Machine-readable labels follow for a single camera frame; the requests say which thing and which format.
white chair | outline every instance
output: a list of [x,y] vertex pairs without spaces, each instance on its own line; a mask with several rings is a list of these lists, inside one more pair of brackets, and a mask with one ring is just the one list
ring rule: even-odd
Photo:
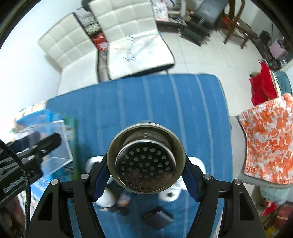
[[150,0],[94,0],[89,6],[109,42],[111,80],[174,66],[175,59],[159,35]]
[[62,68],[58,95],[98,83],[98,49],[75,14],[63,17],[38,44]]
[[291,187],[291,184],[276,184],[263,179],[249,177],[244,174],[246,162],[246,138],[236,117],[230,117],[231,123],[231,142],[233,155],[233,178],[240,179],[243,183],[256,186],[285,189]]

wooden chair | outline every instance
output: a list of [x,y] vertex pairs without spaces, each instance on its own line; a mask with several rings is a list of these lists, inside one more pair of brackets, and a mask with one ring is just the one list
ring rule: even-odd
[[[225,28],[227,28],[228,31],[228,35],[226,36],[226,39],[224,40],[224,44],[227,43],[227,41],[229,40],[229,38],[233,35],[239,38],[244,39],[244,42],[241,44],[241,49],[243,49],[245,43],[250,39],[250,37],[252,35],[254,35],[255,33],[252,31],[252,29],[250,28],[249,25],[247,25],[244,21],[242,21],[240,19],[240,16],[243,12],[243,9],[245,7],[245,0],[241,0],[241,6],[240,9],[237,13],[236,16],[234,16],[235,14],[235,0],[229,0],[229,14],[223,14],[223,18],[221,19],[221,23],[219,24],[218,28],[216,30],[218,30],[222,24],[224,23],[226,25]],[[235,34],[234,31],[235,29],[239,29],[243,32],[246,33],[246,37],[242,37],[239,34]]]

red cloth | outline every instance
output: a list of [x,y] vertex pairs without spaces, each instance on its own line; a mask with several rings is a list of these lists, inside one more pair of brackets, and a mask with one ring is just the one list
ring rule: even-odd
[[251,102],[254,106],[277,97],[270,68],[264,62],[261,62],[260,64],[260,73],[249,80],[252,87]]

silver screw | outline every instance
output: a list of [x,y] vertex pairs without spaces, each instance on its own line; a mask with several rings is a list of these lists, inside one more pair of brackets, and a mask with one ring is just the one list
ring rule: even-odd
[[204,174],[203,178],[206,179],[206,180],[209,180],[209,179],[212,178],[212,176],[210,174]]
[[88,178],[88,174],[82,174],[80,177],[81,177],[81,179],[87,179]]
[[242,184],[242,182],[239,179],[234,179],[234,183],[237,184],[237,185]]
[[52,181],[51,181],[51,184],[52,185],[56,185],[58,183],[58,180],[57,179],[53,179]]

transparent plastic box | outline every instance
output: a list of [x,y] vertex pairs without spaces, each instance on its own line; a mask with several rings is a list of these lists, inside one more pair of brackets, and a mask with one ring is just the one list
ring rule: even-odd
[[40,133],[40,139],[44,139],[55,132],[57,132],[61,136],[61,145],[53,150],[51,153],[43,157],[43,162],[41,163],[43,176],[50,175],[73,161],[73,157],[67,141],[65,127],[66,126],[64,125],[64,122],[62,120],[47,122],[26,127],[25,129],[21,130],[17,135],[18,139],[28,135],[30,146],[33,146],[39,142],[36,141],[35,137],[30,136],[36,131]]

